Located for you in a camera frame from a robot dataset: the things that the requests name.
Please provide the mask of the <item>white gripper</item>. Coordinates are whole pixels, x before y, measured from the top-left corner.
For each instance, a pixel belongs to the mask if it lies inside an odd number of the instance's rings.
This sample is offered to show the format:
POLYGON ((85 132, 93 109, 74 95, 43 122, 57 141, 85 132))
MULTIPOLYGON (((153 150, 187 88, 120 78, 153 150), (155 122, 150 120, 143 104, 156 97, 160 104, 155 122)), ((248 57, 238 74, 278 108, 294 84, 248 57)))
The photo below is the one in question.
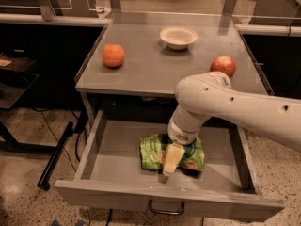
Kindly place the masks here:
POLYGON ((209 118, 210 116, 205 114, 189 112, 180 105, 176 107, 167 126, 169 138, 176 143, 169 144, 166 148, 163 166, 163 174, 166 177, 170 177, 178 167, 185 153, 183 145, 189 145, 196 139, 200 128, 209 118))

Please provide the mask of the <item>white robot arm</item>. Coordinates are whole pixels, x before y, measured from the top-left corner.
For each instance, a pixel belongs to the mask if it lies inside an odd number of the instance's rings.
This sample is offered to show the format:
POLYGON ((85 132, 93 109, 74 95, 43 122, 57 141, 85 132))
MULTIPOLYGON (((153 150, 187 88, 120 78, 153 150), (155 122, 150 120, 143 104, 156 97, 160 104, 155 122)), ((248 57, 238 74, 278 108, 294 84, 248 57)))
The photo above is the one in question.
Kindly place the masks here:
POLYGON ((222 72, 185 77, 175 97, 167 134, 178 144, 191 144, 201 126, 216 117, 301 151, 300 100, 233 90, 222 72))

